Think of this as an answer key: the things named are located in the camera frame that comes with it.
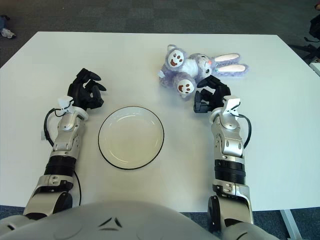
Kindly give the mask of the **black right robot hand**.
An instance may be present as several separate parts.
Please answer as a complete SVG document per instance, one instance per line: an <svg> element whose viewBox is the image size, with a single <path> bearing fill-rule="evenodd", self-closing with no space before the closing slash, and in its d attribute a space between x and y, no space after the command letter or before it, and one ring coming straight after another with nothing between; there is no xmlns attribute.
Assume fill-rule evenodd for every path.
<svg viewBox="0 0 320 240"><path fill-rule="evenodd" d="M193 111L195 113L208 113L224 106L224 96L230 96L230 88L217 77L210 75L197 84L194 96Z"/></svg>

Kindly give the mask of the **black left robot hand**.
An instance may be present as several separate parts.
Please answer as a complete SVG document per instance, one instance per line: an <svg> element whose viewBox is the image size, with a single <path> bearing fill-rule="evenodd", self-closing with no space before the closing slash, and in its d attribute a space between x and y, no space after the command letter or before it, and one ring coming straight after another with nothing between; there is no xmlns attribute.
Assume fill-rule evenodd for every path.
<svg viewBox="0 0 320 240"><path fill-rule="evenodd" d="M100 108L104 103L101 92L107 90L98 83L100 80L96 73L83 68L68 88L67 95L73 98L73 106L85 111Z"/></svg>

